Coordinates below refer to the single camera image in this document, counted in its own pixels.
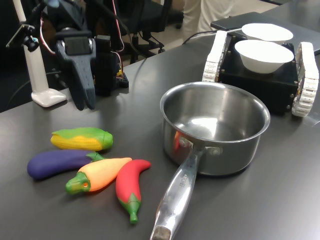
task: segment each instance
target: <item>white bowl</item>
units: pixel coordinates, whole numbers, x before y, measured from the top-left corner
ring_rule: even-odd
[[[284,46],[261,40],[242,40],[234,45],[243,65],[259,74],[270,74],[284,63],[294,59],[294,54]]]
[[[250,23],[242,27],[248,40],[263,40],[283,44],[294,37],[288,29],[269,23]]]

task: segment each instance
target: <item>person's leg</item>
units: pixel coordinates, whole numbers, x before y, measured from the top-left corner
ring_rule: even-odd
[[[201,14],[198,24],[198,32],[213,30],[210,27],[212,21],[225,19],[230,16],[234,0],[202,0]]]
[[[182,23],[183,41],[198,31],[201,1],[202,0],[184,0]]]

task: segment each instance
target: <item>orange carrot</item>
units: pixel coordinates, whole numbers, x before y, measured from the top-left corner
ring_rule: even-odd
[[[100,190],[111,183],[120,169],[130,161],[131,158],[125,157],[89,163],[80,168],[76,176],[67,182],[65,190],[69,194]]]

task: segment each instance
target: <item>black box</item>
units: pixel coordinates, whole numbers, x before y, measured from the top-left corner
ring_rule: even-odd
[[[232,37],[220,68],[218,81],[252,93],[271,113],[283,114],[290,111],[298,90],[296,61],[287,62],[269,74],[250,71],[245,68],[240,54],[235,49],[235,44],[242,40]],[[292,44],[285,43],[282,46],[295,55]]]

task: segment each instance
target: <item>pot rim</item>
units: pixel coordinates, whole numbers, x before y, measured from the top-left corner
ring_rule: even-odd
[[[261,128],[261,130],[256,133],[255,135],[252,135],[250,137],[244,138],[244,139],[240,139],[240,140],[233,140],[233,141],[219,141],[219,140],[210,140],[210,139],[206,139],[206,138],[202,138],[202,137],[197,137],[194,136],[192,134],[187,133],[186,131],[181,130],[180,128],[178,128],[176,125],[174,125],[167,117],[165,110],[164,110],[164,105],[166,100],[168,99],[169,96],[171,96],[173,93],[177,92],[179,89],[181,88],[185,88],[186,86],[192,86],[192,85],[207,85],[207,86],[214,86],[214,87],[218,87],[218,88],[229,88],[229,89],[233,89],[235,91],[241,92],[249,97],[252,97],[252,99],[261,106],[261,108],[263,109],[263,113],[265,116],[265,121],[264,121],[264,126],[263,128]],[[206,141],[206,142],[210,142],[210,143],[241,143],[241,142],[246,142],[249,141],[251,139],[254,139],[256,137],[259,137],[262,133],[264,133],[267,128],[269,127],[270,124],[270,113],[268,108],[266,107],[266,105],[259,99],[257,98],[255,95],[251,94],[250,92],[243,90],[239,87],[236,86],[232,86],[232,85],[228,85],[228,84],[224,84],[224,83],[217,83],[217,82],[205,82],[205,81],[195,81],[195,82],[189,82],[189,83],[184,83],[184,84],[180,84],[178,86],[175,86],[171,89],[169,89],[161,98],[160,100],[160,110],[162,113],[162,116],[164,117],[164,119],[177,131],[183,133],[184,135],[194,138],[196,140],[201,140],[201,141]]]

